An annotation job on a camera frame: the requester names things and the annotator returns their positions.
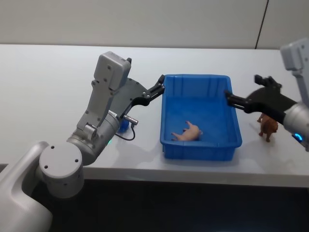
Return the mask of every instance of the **brown toy horse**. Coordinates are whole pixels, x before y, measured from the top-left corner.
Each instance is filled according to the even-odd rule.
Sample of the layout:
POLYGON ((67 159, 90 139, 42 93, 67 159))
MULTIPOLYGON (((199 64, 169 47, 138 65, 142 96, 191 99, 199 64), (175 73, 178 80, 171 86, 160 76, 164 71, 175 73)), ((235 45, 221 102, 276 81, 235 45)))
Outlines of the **brown toy horse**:
POLYGON ((261 123, 261 132, 259 133, 259 135, 263 136, 263 134, 266 134, 266 142, 269 143, 270 135, 272 133, 276 133, 278 130, 278 122, 265 114, 261 114, 257 122, 261 123))

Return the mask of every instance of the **white table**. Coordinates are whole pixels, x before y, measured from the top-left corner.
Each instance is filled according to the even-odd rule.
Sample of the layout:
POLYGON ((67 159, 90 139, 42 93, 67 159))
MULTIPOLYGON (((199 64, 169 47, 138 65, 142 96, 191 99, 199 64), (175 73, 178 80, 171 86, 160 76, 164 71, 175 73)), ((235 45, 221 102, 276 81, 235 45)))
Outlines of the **white table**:
MULTIPOLYGON (((66 141, 88 104, 98 56, 109 50, 133 59, 129 77, 145 87, 161 74, 223 74, 246 97, 259 87, 255 74, 272 75, 284 95, 300 100, 277 50, 0 45, 0 163, 20 158, 35 141, 66 141)), ((243 143, 231 162, 165 159, 161 97, 130 115, 140 121, 136 139, 114 137, 85 168, 86 178, 309 187, 309 153, 281 125, 266 143, 258 136, 258 113, 237 110, 243 143)))

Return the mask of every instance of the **toy animal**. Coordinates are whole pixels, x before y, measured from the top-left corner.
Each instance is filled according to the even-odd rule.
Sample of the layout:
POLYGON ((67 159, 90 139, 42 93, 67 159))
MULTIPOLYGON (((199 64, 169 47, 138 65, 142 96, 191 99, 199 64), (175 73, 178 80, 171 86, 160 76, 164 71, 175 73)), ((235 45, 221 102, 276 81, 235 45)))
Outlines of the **toy animal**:
POLYGON ((183 134, 176 134, 172 133, 176 138, 172 139, 174 141, 192 141, 197 140, 199 136, 201 135, 201 131, 199 130, 198 126, 193 125, 191 122, 186 121, 186 124, 188 124, 189 128, 183 129, 183 134))
POLYGON ((270 136, 272 133, 276 133, 278 130, 278 122, 273 120, 271 117, 261 114, 257 122, 261 123, 261 132, 259 133, 260 136, 266 134, 266 142, 270 142, 270 136))

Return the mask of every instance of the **dark floor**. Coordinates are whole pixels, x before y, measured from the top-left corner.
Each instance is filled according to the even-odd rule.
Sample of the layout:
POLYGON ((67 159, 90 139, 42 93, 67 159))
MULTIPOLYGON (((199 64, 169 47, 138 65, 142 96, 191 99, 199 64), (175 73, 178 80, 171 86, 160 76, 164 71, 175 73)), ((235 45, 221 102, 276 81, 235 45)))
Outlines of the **dark floor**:
POLYGON ((71 200, 43 184, 32 197, 53 213, 52 232, 309 232, 303 188, 86 181, 71 200))

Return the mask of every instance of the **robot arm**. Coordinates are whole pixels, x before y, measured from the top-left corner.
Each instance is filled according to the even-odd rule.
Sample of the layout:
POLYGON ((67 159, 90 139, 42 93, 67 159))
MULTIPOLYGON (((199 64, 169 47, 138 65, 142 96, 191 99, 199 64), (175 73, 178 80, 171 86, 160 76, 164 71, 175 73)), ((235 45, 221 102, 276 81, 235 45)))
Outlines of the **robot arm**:
POLYGON ((297 79, 302 102, 296 103, 282 95, 282 85, 272 77, 262 78, 256 75, 254 81, 263 85, 263 88, 254 91, 247 98, 237 97, 226 91, 227 103, 248 114, 265 113, 281 123, 309 151, 309 39, 283 46, 281 55, 286 70, 292 71, 297 79))
POLYGON ((101 55, 88 107, 67 142, 40 142, 0 173, 1 231, 48 231, 52 214, 30 197, 38 181, 45 182, 55 197, 76 195, 84 185, 83 166, 96 160, 122 120, 137 124, 127 115, 130 109, 147 106, 164 92, 163 75, 146 89, 127 78, 130 68, 130 58, 125 60, 112 52, 101 55))

